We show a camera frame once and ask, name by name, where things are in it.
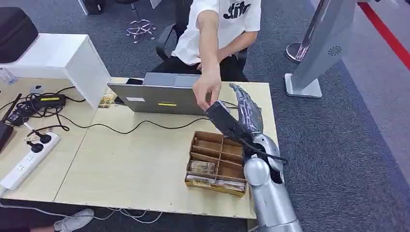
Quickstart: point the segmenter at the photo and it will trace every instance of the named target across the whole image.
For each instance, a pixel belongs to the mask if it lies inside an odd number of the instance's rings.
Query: red stripe
[[[367,2],[357,3],[360,8],[362,8],[365,15],[371,21],[376,30],[384,38],[384,40],[389,44],[392,50],[396,53],[399,59],[404,63],[404,65],[410,70],[410,54],[401,45],[400,41],[392,34],[392,32],[387,28],[387,26],[380,20],[377,14],[369,6]]]

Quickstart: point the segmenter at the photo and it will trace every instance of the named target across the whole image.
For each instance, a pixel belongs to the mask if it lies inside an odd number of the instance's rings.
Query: laptop
[[[148,72],[142,85],[107,85],[134,112],[205,115],[192,91],[199,77],[194,74]]]

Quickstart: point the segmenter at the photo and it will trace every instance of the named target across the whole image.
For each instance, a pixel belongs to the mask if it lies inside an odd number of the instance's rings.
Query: power strip
[[[52,132],[48,132],[47,134],[51,136],[51,141],[43,144],[43,150],[38,153],[34,153],[30,150],[30,152],[7,174],[7,176],[3,178],[0,182],[0,186],[11,191],[16,190],[48,155],[48,153],[50,153],[60,142],[61,137],[58,134]]]

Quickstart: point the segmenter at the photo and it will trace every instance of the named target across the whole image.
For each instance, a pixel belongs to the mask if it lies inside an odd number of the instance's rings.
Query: floor
[[[285,181],[296,214],[304,231],[410,231],[410,74],[359,8],[348,54],[319,77],[323,98],[285,94],[283,76],[296,65],[285,58],[284,49],[303,38],[316,4],[317,0],[263,0],[262,30],[245,67],[250,80],[271,84],[279,147],[290,160]],[[133,20],[127,5],[111,3],[102,15],[91,16],[84,16],[73,0],[2,0],[0,6],[23,8],[41,32],[89,34],[112,76],[142,77],[160,62],[153,41],[135,45],[125,36],[126,24]],[[385,0],[371,6],[410,50],[410,5]],[[155,10],[148,1],[139,1],[137,7],[157,24],[157,36],[174,19],[170,0]],[[7,203],[67,214],[81,208]],[[100,217],[107,213],[97,209]],[[56,219],[22,210],[0,209],[0,214],[0,228]],[[135,230],[229,232],[246,231],[246,225],[242,219],[176,214],[143,225],[114,214],[80,231]]]

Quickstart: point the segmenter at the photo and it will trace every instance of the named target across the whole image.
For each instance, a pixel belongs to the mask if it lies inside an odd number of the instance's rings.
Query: water bottle
[[[8,85],[12,85],[18,80],[18,78],[6,68],[0,68],[0,79]]]

